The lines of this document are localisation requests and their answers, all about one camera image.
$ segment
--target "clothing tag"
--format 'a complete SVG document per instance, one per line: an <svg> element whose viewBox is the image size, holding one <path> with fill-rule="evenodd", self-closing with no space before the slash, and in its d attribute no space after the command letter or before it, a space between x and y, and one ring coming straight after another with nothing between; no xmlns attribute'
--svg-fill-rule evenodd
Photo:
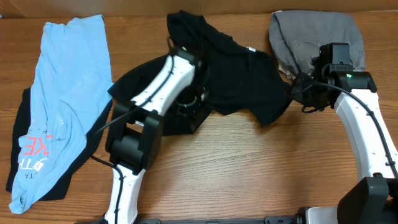
<svg viewBox="0 0 398 224"><path fill-rule="evenodd" d="M33 168L33 170L36 170L38 172L43 167L43 165L44 165L44 163L37 161L32 168Z"/></svg>
<svg viewBox="0 0 398 224"><path fill-rule="evenodd" d="M251 50L251 51L253 51L253 52L256 52L256 50L254 49L254 48L252 48L252 47L247 47L249 50Z"/></svg>

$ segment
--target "blue cloth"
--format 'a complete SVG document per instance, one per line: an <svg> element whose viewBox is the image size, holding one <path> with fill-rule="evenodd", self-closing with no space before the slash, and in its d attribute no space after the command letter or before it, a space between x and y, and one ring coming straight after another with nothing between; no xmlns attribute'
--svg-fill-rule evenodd
<svg viewBox="0 0 398 224"><path fill-rule="evenodd" d="M111 65L101 15L46 23L30 89L31 121L19 138L9 208L21 214L55 185L86 146L86 133L111 96Z"/></svg>

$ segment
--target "wooden table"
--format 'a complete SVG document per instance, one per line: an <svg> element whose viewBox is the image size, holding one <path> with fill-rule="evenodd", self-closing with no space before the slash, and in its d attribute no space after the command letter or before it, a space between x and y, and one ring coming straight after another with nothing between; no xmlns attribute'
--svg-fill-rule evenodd
<svg viewBox="0 0 398 224"><path fill-rule="evenodd" d="M364 37L366 68L379 88L384 121L397 143L398 12L352 15ZM206 20L237 43L272 54L270 18L257 14ZM9 211L11 195L4 188L12 127L22 91L34 79L46 21L69 19L0 19L0 223L97 220L109 205L112 171L90 159L73 175L64 200L37 202L22 215ZM167 53L165 17L109 17L105 24L114 81ZM264 128L248 111L213 113L194 135L163 138L142 183L139 213L164 220L261 218L293 214L301 206L336 205L357 181L347 134L334 110L302 114L300 108L292 103ZM109 158L104 138L95 155Z"/></svg>

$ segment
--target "gray towel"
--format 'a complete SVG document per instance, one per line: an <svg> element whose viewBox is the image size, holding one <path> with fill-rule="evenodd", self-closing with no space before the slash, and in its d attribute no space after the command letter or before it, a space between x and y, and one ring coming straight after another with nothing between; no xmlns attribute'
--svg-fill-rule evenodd
<svg viewBox="0 0 398 224"><path fill-rule="evenodd" d="M362 35L353 17L343 13L303 10L275 12L269 26L269 40L280 63L279 69L286 74L311 74L312 58L319 56L320 46L331 42L349 43L351 63L355 70L365 70Z"/></svg>

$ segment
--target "gray cloth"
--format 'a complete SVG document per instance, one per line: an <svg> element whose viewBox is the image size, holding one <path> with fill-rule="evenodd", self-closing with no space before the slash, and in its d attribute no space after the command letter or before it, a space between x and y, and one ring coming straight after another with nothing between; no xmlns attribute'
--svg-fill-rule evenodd
<svg viewBox="0 0 398 224"><path fill-rule="evenodd" d="M365 70L362 35L353 17L343 13L275 12L269 26L269 40L280 63L279 68L287 68L293 75L299 72L310 74L313 70L311 61L319 56L319 47L332 42L349 43L355 70Z"/></svg>

